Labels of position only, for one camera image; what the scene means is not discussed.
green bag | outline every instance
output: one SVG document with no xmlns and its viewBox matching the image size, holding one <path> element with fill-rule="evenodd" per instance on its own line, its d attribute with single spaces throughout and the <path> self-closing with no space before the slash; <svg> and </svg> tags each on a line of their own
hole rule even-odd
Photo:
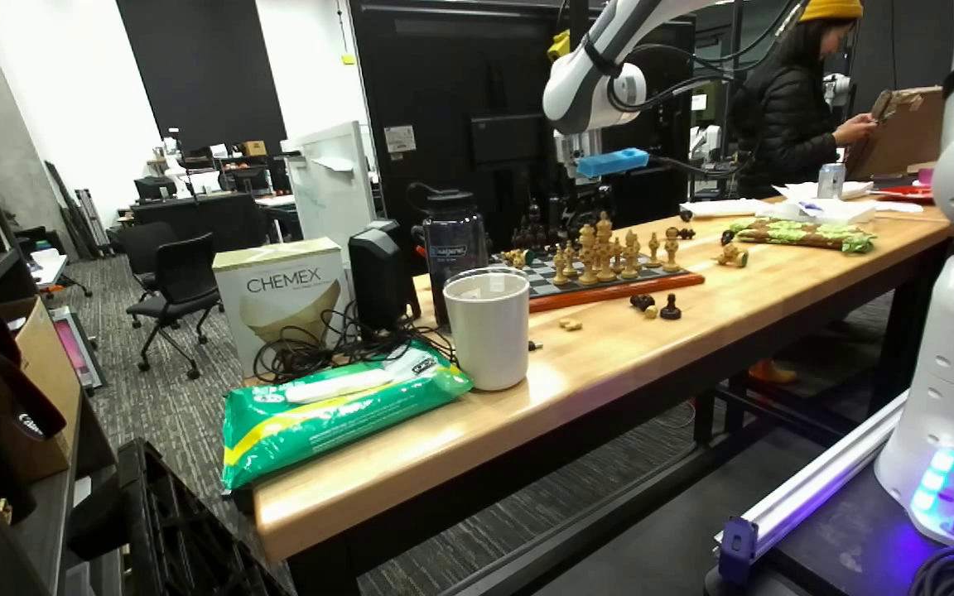
<svg viewBox="0 0 954 596">
<path fill-rule="evenodd" d="M 470 395 L 470 377 L 428 342 L 269 387 L 232 387 L 221 408 L 221 490 L 401 424 Z"/>
</svg>

person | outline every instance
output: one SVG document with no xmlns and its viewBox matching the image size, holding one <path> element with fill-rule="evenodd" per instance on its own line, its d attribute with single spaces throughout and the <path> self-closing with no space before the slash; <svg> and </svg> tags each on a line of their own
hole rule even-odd
<svg viewBox="0 0 954 596">
<path fill-rule="evenodd" d="M 821 62 L 849 48 L 861 15 L 861 0 L 808 0 L 790 37 L 743 78 L 732 103 L 743 196 L 763 199 L 780 196 L 774 186 L 784 181 L 815 181 L 821 162 L 876 132 L 871 111 L 836 126 L 821 90 Z"/>
</svg>

bottle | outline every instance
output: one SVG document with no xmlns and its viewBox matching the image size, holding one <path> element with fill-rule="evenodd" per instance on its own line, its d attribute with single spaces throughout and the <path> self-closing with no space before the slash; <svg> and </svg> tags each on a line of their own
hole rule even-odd
<svg viewBox="0 0 954 596">
<path fill-rule="evenodd" d="M 486 233 L 474 193 L 430 187 L 418 236 L 434 282 L 434 316 L 449 327 L 443 282 L 486 265 Z"/>
<path fill-rule="evenodd" d="M 839 147 L 839 162 L 825 162 L 818 169 L 818 193 L 815 199 L 842 199 L 842 186 L 846 186 L 846 150 Z"/>
</svg>

wooden table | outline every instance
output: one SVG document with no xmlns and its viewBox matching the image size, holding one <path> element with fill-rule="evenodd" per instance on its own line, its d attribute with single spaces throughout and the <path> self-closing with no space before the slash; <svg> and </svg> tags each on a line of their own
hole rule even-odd
<svg viewBox="0 0 954 596">
<path fill-rule="evenodd" d="M 509 481 L 529 482 L 576 458 L 566 447 L 590 449 L 889 288 L 922 282 L 898 298 L 927 295 L 933 254 L 951 243 L 948 218 L 927 210 L 868 223 L 879 236 L 871 254 L 751 244 L 748 269 L 739 272 L 716 265 L 722 227 L 725 218 L 697 223 L 697 243 L 680 253 L 680 265 L 706 276 L 706 286 L 675 292 L 684 322 L 645 322 L 631 301 L 532 316 L 529 338 L 543 348 L 529 353 L 523 387 L 470 395 L 256 487 L 262 550 L 293 559 L 299 589 L 354 589 L 357 574 L 495 504 Z M 583 330 L 566 335 L 563 318 L 583 322 Z M 891 335 L 902 342 L 907 322 L 891 325 Z M 902 372 L 879 377 L 902 389 L 913 353 L 885 365 Z M 706 455 L 716 449 L 711 397 L 700 399 L 697 440 Z"/>
</svg>

box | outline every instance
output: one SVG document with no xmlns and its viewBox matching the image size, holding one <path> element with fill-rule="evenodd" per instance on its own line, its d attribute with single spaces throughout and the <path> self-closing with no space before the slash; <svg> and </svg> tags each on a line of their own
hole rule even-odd
<svg viewBox="0 0 954 596">
<path fill-rule="evenodd" d="M 349 327 L 351 286 L 333 239 L 217 253 L 212 272 L 241 372 L 256 372 L 256 359 L 269 372 L 276 348 L 264 345 L 325 348 Z"/>
<path fill-rule="evenodd" d="M 55 342 L 53 322 L 44 301 L 12 301 L 0 303 L 0 316 L 25 318 L 25 327 L 12 335 L 20 348 L 20 372 L 44 389 L 44 397 L 68 418 L 68 428 L 53 436 L 34 436 L 18 421 L 18 397 L 0 374 L 0 447 L 7 449 L 12 474 L 28 482 L 53 477 L 69 467 L 78 455 L 78 424 L 79 424 L 79 377 Z"/>
<path fill-rule="evenodd" d="M 876 140 L 850 150 L 849 179 L 876 179 L 907 173 L 913 162 L 938 162 L 942 154 L 942 86 L 885 90 L 876 98 Z"/>
</svg>

